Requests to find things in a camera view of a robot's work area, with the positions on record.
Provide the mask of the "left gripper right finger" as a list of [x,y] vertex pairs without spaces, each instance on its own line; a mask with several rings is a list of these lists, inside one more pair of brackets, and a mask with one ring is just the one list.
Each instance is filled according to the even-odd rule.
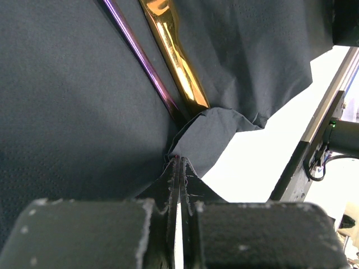
[[180,159],[185,268],[348,268],[327,214],[305,202],[229,203]]

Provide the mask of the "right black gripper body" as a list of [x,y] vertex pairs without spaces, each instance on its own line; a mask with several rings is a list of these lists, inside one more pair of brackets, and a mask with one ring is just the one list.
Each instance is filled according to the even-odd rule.
[[358,47],[358,0],[333,1],[333,44]]

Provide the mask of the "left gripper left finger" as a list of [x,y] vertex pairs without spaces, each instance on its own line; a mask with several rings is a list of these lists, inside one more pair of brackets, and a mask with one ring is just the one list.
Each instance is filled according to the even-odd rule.
[[133,200],[33,201],[1,252],[2,268],[173,268],[180,161]]

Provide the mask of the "purple fork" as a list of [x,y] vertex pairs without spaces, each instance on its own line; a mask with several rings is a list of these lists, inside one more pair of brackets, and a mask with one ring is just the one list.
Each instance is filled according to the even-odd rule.
[[109,10],[110,14],[112,15],[113,19],[115,20],[117,26],[121,30],[122,34],[124,35],[125,39],[129,43],[132,51],[134,52],[134,55],[136,56],[140,65],[142,66],[149,80],[155,87],[159,97],[161,98],[164,106],[166,107],[167,111],[171,115],[172,119],[178,125],[184,124],[186,121],[184,115],[179,110],[178,106],[176,105],[170,93],[166,89],[164,83],[160,79],[152,63],[149,61],[146,53],[142,49],[140,43],[138,42],[134,32],[132,31],[127,20],[125,19],[119,6],[116,4],[115,1],[104,0],[103,2],[106,5],[107,9]]

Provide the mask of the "gold knife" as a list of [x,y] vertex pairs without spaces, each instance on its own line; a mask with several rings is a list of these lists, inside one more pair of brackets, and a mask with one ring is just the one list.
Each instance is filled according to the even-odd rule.
[[194,117],[209,109],[206,94],[180,42],[174,2],[142,0],[140,5],[189,113]]

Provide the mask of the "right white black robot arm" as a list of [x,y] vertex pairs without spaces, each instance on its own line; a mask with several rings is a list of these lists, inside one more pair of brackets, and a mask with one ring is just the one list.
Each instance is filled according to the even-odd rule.
[[[334,1],[333,42],[358,47],[358,1]],[[358,124],[338,121],[329,135],[329,150],[358,156]]]

